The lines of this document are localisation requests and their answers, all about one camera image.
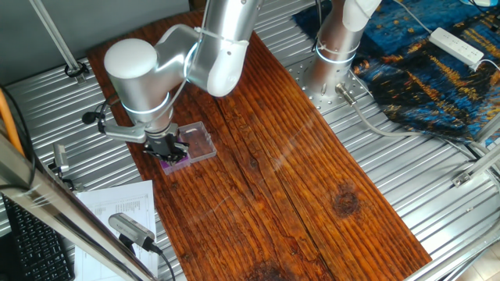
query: metal clamp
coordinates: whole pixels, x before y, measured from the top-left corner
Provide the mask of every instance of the metal clamp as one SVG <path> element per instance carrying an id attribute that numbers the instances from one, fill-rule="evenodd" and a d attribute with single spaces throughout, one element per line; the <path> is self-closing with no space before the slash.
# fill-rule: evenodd
<path id="1" fill-rule="evenodd" d="M 489 169 L 500 159 L 500 145 L 490 150 L 485 156 L 477 160 L 474 165 L 470 166 L 467 170 L 460 173 L 456 178 L 452 180 L 455 187 L 460 187 L 464 183 L 472 180 L 477 175 L 480 175 L 486 169 Z"/>

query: black keyboard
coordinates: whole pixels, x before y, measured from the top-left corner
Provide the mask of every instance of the black keyboard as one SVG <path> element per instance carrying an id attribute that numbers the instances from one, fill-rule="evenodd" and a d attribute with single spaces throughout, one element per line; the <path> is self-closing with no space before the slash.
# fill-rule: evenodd
<path id="1" fill-rule="evenodd" d="M 61 236 L 15 202 L 5 196 L 2 199 L 26 280 L 73 280 Z"/>

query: metal post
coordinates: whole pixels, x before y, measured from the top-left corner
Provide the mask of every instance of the metal post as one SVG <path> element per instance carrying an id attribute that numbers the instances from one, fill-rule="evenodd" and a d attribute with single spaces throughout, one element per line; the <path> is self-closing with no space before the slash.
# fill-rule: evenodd
<path id="1" fill-rule="evenodd" d="M 0 185 L 27 186 L 31 164 L 2 134 L 0 151 Z M 37 170 L 29 191 L 3 188 L 2 193 L 125 280 L 156 281 L 134 254 L 49 173 Z"/>
<path id="2" fill-rule="evenodd" d="M 44 24 L 45 29 L 50 34 L 50 37 L 54 41 L 55 46 L 57 46 L 59 52 L 61 52 L 62 57 L 69 67 L 69 73 L 76 73 L 77 71 L 79 71 L 80 66 L 78 65 L 77 60 L 73 57 L 73 54 L 71 54 L 70 49 L 66 45 L 66 42 L 64 41 L 60 32 L 57 30 L 57 27 L 48 14 L 47 9 L 45 9 L 44 4 L 41 2 L 41 0 L 30 0 L 30 3 L 33 6 L 33 9 L 37 12 L 38 17 L 40 17 L 40 20 Z M 77 82 L 79 84 L 86 82 L 83 73 L 76 76 L 75 78 L 77 79 Z"/>

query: metal bracket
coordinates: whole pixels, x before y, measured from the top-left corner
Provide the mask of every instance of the metal bracket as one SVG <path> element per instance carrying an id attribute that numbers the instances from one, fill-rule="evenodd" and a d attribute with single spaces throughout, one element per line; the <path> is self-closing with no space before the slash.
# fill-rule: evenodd
<path id="1" fill-rule="evenodd" d="M 456 187 L 459 187 L 468 181 L 470 181 L 469 173 L 461 173 L 459 176 L 452 180 L 453 184 L 455 184 Z"/>
<path id="2" fill-rule="evenodd" d="M 452 180 L 455 187 L 460 187 L 464 183 L 471 181 L 475 176 L 480 175 L 485 170 L 492 167 L 500 159 L 500 145 L 490 150 L 485 156 L 477 160 L 474 165 L 470 166 L 467 170 L 460 173 Z"/>
<path id="3" fill-rule="evenodd" d="M 338 106 L 345 104 L 346 100 L 341 94 L 338 94 L 335 89 L 323 89 L 320 93 L 314 93 L 304 85 L 304 73 L 307 72 L 313 64 L 313 57 L 304 59 L 289 66 L 288 72 L 295 79 L 295 82 L 304 91 L 312 104 L 320 111 L 321 114 L 331 111 Z M 349 70 L 348 79 L 343 86 L 350 96 L 355 100 L 361 98 L 367 93 L 367 88 L 364 82 Z"/>

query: wood grain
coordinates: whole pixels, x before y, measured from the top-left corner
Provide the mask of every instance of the wood grain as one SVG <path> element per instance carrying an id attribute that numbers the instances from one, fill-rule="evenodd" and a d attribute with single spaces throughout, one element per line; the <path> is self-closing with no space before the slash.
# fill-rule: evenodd
<path id="1" fill-rule="evenodd" d="M 107 49 L 125 37 L 152 44 L 199 12 L 142 27 L 88 52 L 104 95 Z M 217 156 L 165 176 L 129 144 L 189 280 L 401 280 L 430 261 L 298 85 L 252 35 L 240 83 L 225 98 L 187 85 L 180 126 L 203 121 Z M 116 121 L 129 126 L 119 106 Z"/>

